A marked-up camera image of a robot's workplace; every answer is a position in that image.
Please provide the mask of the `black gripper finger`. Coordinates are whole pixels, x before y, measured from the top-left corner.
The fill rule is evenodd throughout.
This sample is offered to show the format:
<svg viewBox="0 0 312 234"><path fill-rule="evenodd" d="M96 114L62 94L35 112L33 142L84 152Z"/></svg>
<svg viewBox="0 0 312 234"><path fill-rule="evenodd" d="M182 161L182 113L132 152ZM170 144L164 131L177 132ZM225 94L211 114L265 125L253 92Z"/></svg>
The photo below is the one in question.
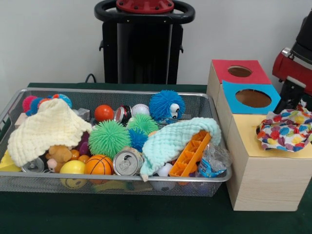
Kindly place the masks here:
<svg viewBox="0 0 312 234"><path fill-rule="evenodd" d="M280 92L280 101L275 108L276 114L279 114L281 111L285 109L293 109L295 91L296 91L295 84L289 80L286 80Z"/></svg>
<svg viewBox="0 0 312 234"><path fill-rule="evenodd" d="M302 88L294 88L292 91L292 99L291 99L291 108L298 109L299 106L302 108L306 108L307 102L303 99L304 89Z"/></svg>

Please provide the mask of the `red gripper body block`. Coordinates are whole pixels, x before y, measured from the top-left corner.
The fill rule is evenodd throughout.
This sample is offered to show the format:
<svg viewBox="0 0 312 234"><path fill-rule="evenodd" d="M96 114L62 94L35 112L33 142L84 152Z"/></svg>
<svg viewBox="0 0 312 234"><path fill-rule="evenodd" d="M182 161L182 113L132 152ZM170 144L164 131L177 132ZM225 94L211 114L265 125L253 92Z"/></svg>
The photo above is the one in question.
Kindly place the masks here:
<svg viewBox="0 0 312 234"><path fill-rule="evenodd" d="M291 78L296 84L304 84L304 92L312 95L312 70L290 58L291 49L284 48L276 57L272 74L282 81Z"/></svg>

